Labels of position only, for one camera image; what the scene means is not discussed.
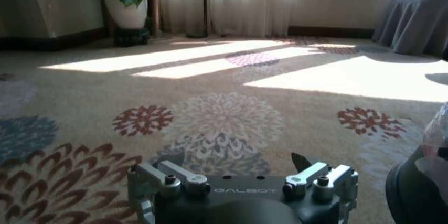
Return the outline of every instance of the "wall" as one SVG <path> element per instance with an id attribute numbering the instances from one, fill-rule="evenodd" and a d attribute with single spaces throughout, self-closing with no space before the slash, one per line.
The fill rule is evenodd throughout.
<path id="1" fill-rule="evenodd" d="M 55 38 L 102 28 L 100 0 L 0 0 L 0 36 Z"/>
<path id="2" fill-rule="evenodd" d="M 38 0 L 0 0 L 4 30 L 11 37 L 46 38 L 50 36 L 40 15 Z"/>
<path id="3" fill-rule="evenodd" d="M 100 0 L 38 0 L 51 37 L 104 26 Z"/>
<path id="4" fill-rule="evenodd" d="M 375 27 L 388 0 L 294 0 L 291 26 Z"/>

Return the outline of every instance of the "wooden trim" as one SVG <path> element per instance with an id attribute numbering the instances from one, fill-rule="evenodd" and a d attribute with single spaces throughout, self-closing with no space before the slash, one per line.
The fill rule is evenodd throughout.
<path id="1" fill-rule="evenodd" d="M 160 30 L 160 1 L 150 0 L 148 5 L 148 17 L 152 19 L 151 34 L 158 37 Z"/>
<path id="2" fill-rule="evenodd" d="M 359 38 L 359 39 L 372 38 L 374 32 L 375 32 L 374 29 L 310 27 L 310 26 L 290 26 L 288 29 L 288 35 L 291 36 L 316 36 L 316 37 Z"/>
<path id="3" fill-rule="evenodd" d="M 72 48 L 108 37 L 106 28 L 83 31 L 58 38 L 0 38 L 0 50 L 58 51 Z"/>

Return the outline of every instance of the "plant stand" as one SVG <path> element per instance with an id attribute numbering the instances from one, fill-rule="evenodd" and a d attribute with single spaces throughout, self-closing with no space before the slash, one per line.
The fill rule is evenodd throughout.
<path id="1" fill-rule="evenodd" d="M 150 30 L 143 29 L 123 29 L 116 28 L 115 45 L 118 47 L 131 47 L 148 44 Z"/>

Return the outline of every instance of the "chair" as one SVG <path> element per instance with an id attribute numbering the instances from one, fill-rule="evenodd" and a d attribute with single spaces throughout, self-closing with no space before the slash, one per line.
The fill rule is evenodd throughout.
<path id="1" fill-rule="evenodd" d="M 399 54 L 448 50 L 448 0 L 391 0 L 372 37 Z"/>

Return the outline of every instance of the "patterned carpet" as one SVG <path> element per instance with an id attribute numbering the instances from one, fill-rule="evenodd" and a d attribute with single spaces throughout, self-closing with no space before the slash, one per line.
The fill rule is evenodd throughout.
<path id="1" fill-rule="evenodd" d="M 360 173 L 351 223 L 392 223 L 388 170 L 448 97 L 448 63 L 368 40 L 111 40 L 0 52 L 0 223 L 136 223 L 126 171 L 295 173 L 291 152 Z"/>

